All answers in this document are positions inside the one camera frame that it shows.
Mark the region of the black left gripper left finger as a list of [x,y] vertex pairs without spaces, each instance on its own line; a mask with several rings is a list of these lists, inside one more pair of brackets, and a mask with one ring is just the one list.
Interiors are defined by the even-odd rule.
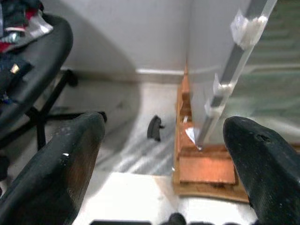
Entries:
[[105,136],[105,118],[87,112],[65,122],[0,198],[0,225],[72,225]]

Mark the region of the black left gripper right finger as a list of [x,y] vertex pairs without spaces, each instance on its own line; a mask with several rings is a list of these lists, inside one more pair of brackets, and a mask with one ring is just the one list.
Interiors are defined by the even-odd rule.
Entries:
[[300,154],[279,133],[232,116],[223,139],[259,225],[300,225]]

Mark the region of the small silver fridge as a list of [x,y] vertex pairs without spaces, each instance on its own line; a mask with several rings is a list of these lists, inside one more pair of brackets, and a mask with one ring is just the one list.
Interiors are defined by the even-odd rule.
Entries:
[[194,142],[241,116],[300,143],[300,0],[192,0],[187,72]]

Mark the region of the orange brick stack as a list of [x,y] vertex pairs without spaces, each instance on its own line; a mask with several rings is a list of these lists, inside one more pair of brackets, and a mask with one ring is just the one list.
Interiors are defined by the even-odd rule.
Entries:
[[181,157],[182,182],[235,184],[234,165],[229,158]]

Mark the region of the tan wooden base board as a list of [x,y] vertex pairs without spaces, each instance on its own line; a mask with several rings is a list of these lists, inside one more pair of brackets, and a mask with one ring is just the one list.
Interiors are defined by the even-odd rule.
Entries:
[[254,69],[242,74],[203,150],[198,150],[186,133],[194,126],[191,97],[189,77],[184,74],[176,102],[172,184],[177,195],[248,201],[235,168],[235,184],[182,182],[179,179],[181,157],[231,159],[223,140],[223,123],[228,117],[248,117],[274,129],[300,154],[300,66]]

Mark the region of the small black plastic part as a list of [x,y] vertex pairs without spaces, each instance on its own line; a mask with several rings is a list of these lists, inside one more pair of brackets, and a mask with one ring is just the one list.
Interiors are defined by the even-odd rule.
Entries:
[[157,115],[155,115],[149,125],[148,125],[148,129],[147,129],[147,138],[148,139],[153,139],[157,142],[161,141],[161,137],[160,137],[160,130],[164,129],[165,126],[162,125],[162,120],[160,117],[158,117]]

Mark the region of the black office chair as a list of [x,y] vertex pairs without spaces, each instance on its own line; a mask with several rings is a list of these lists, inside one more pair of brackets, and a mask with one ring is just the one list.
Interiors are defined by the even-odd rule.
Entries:
[[8,90],[8,103],[0,106],[0,150],[9,146],[32,128],[36,129],[37,148],[46,145],[45,125],[49,121],[81,119],[85,112],[51,114],[54,103],[66,85],[75,87],[78,78],[70,69],[65,70],[49,98],[38,110],[34,104],[56,78],[73,46],[73,32],[69,22],[56,15],[42,18],[53,26],[53,31],[32,43],[14,50],[31,65],[31,69]]

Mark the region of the clothes heap on office chair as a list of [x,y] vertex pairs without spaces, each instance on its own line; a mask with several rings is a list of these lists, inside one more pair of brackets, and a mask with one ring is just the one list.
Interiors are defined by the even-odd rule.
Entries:
[[0,0],[0,53],[21,48],[51,33],[40,0]]

